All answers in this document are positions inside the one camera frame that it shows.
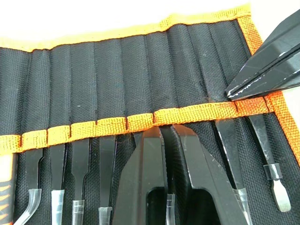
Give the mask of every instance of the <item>white surface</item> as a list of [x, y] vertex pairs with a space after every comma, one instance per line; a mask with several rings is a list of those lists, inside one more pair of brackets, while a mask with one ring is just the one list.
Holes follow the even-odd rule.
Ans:
[[[0, 37], [41, 41], [65, 35], [113, 30], [157, 23], [171, 13], [186, 15], [213, 12], [248, 0], [127, 0], [127, 1], [5, 1], [1, 3]], [[300, 0], [251, 0], [253, 21], [263, 39], [288, 15], [300, 8]], [[300, 87], [284, 91], [289, 110], [300, 129]]]

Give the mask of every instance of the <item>black nylon fabric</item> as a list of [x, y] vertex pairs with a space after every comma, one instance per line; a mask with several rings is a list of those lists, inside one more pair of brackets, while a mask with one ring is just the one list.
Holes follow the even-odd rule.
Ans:
[[[93, 43], [61, 45], [33, 53], [0, 49], [0, 135], [152, 113], [163, 108], [226, 101], [225, 88], [250, 57], [237, 21], [178, 24], [165, 32]], [[264, 115], [274, 158], [292, 210], [277, 210], [263, 163], [246, 118], [234, 119], [243, 179], [254, 225], [300, 224], [300, 169], [276, 116]], [[187, 124], [224, 167], [214, 121]], [[119, 135], [112, 186], [115, 206], [122, 168], [135, 149], [130, 135]], [[84, 224], [98, 224], [99, 144], [92, 139], [90, 173], [85, 182]], [[72, 149], [65, 172], [63, 224], [70, 224], [74, 178]], [[41, 204], [29, 225], [51, 224], [49, 151], [41, 164]], [[19, 154], [16, 221], [28, 203], [24, 153]]]

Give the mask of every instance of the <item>tool roll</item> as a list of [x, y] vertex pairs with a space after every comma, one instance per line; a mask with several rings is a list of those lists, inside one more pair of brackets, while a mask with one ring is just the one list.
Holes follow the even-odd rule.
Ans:
[[[2, 158], [17, 154], [18, 162], [16, 180], [14, 176], [3, 176], [1, 186], [10, 188], [5, 190], [9, 197], [0, 192], [4, 202], [0, 201], [0, 224], [17, 221], [26, 210], [30, 189], [26, 154], [33, 149], [44, 149], [38, 181], [42, 192], [38, 209], [26, 224], [51, 224], [52, 180], [57, 175], [51, 169], [51, 146], [64, 143], [67, 154], [62, 224], [71, 223], [72, 201], [77, 195], [74, 146], [78, 140], [90, 138], [89, 169], [82, 190], [83, 224], [96, 225], [102, 199], [99, 137], [114, 136], [116, 155], [109, 197], [113, 223], [121, 173], [138, 145], [133, 133], [153, 126], [183, 124], [197, 134], [205, 149], [226, 169], [216, 133], [217, 120], [234, 121], [253, 224], [300, 224], [299, 131], [281, 92], [236, 103], [226, 98], [226, 87], [261, 43], [249, 13], [243, 14], [243, 10], [206, 15], [206, 19], [185, 21], [189, 25], [178, 22], [165, 30], [123, 38], [66, 43], [34, 51], [1, 48], [0, 154]], [[263, 116], [274, 159], [280, 164], [281, 182], [290, 199], [289, 212], [280, 212], [274, 201], [260, 146], [248, 121], [248, 116], [254, 114]], [[13, 175], [14, 170], [4, 164], [1, 169]], [[6, 201], [9, 206], [1, 207]], [[176, 224], [184, 224], [178, 215], [182, 210], [179, 207], [175, 200]], [[221, 224], [218, 220], [210, 222]]]

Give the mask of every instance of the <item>orange handle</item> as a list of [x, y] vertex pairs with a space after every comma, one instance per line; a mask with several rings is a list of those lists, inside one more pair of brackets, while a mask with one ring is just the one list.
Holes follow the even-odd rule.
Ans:
[[12, 225], [17, 154], [0, 155], [0, 225]]

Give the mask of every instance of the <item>stitched orange border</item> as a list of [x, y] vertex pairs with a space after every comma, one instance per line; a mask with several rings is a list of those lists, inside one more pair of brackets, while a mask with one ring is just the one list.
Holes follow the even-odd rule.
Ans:
[[[250, 7], [244, 5], [213, 14], [182, 16], [172, 15], [158, 24], [135, 26], [123, 30], [108, 31], [78, 37], [62, 38], [44, 43], [20, 43], [0, 40], [0, 46], [31, 52], [33, 49], [51, 49], [61, 44], [73, 44], [84, 41], [100, 41], [111, 38], [123, 38], [138, 34], [148, 34], [156, 31], [165, 31], [171, 26], [195, 23], [215, 23], [219, 21], [237, 19], [250, 52], [253, 54], [262, 44], [260, 36], [251, 20]], [[71, 126], [52, 127], [48, 130], [38, 130], [20, 135], [0, 136], [0, 154], [18, 153], [34, 148], [44, 148], [60, 143], [98, 137], [118, 135], [136, 131], [143, 131], [152, 126], [161, 126], [173, 123], [188, 123], [204, 120], [218, 120], [236, 118], [254, 114], [275, 112], [287, 140], [300, 165], [300, 132], [291, 117], [281, 92], [262, 97], [237, 102], [207, 103], [191, 105], [183, 108], [161, 109], [152, 113], [129, 116], [127, 118], [108, 118], [98, 121], [75, 123]]]

